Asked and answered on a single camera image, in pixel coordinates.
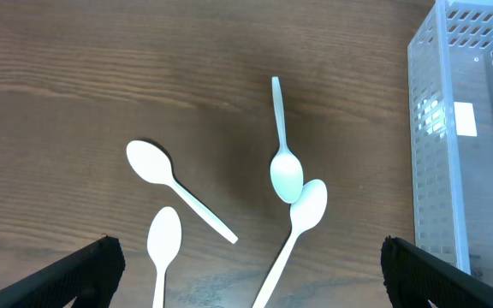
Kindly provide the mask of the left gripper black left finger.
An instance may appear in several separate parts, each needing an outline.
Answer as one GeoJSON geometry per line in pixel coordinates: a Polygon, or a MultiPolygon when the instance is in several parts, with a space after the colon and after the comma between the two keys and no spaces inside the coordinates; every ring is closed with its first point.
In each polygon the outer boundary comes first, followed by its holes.
{"type": "Polygon", "coordinates": [[[0,290],[0,308],[108,308],[126,267],[120,241],[104,236],[0,290]]]}

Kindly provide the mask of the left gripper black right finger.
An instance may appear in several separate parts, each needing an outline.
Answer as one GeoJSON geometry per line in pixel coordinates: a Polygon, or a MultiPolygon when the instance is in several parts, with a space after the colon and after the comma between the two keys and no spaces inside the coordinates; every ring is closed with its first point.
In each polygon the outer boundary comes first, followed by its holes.
{"type": "Polygon", "coordinates": [[[493,287],[401,238],[385,238],[381,267],[394,308],[493,307],[493,287]]]}

